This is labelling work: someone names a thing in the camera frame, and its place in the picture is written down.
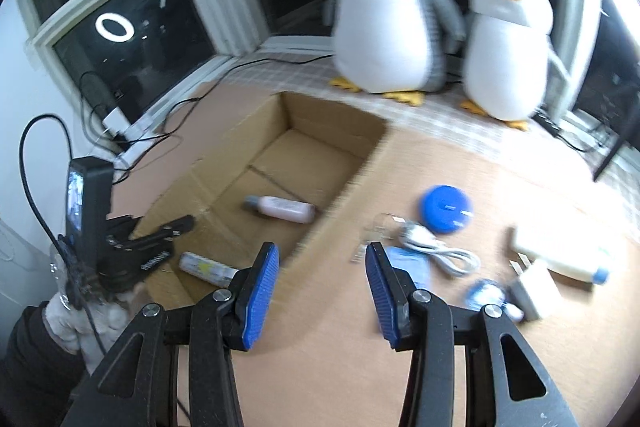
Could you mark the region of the white gloved left hand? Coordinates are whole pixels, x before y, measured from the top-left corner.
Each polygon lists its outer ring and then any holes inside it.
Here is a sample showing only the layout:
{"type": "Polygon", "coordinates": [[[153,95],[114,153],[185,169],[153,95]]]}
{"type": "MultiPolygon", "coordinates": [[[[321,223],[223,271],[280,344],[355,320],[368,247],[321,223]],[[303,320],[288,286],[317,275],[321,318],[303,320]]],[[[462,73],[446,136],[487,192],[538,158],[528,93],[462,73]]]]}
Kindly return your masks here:
{"type": "Polygon", "coordinates": [[[53,340],[71,355],[80,355],[92,374],[148,297],[144,284],[139,283],[132,291],[117,294],[112,303],[90,303],[93,329],[85,311],[66,306],[56,293],[44,308],[43,322],[53,340]]]}

